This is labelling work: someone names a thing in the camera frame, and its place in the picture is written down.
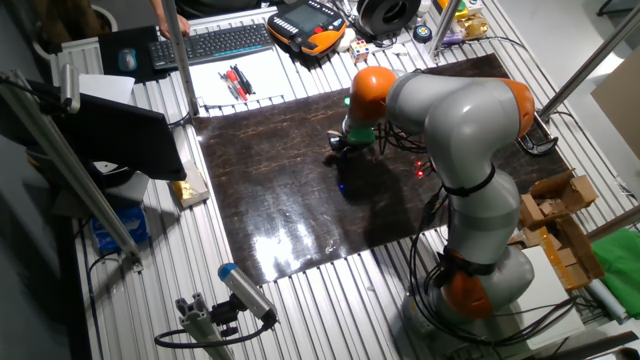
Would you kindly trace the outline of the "person right hand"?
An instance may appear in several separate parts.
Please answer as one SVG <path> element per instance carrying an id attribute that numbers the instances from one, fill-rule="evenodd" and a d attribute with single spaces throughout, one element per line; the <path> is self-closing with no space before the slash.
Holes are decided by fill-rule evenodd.
<path id="1" fill-rule="evenodd" d="M 177 19 L 179 21 L 181 34 L 183 36 L 188 36 L 189 33 L 190 33 L 190 24 L 189 24 L 188 20 L 186 18 L 184 18 L 183 16 L 181 16 L 181 15 L 178 15 Z M 159 28 L 160 28 L 161 35 L 165 39 L 169 39 L 171 34 L 170 34 L 169 26 L 168 26 L 168 23 L 166 21 L 165 16 L 159 14 L 158 15 L 158 20 L 159 20 Z"/>

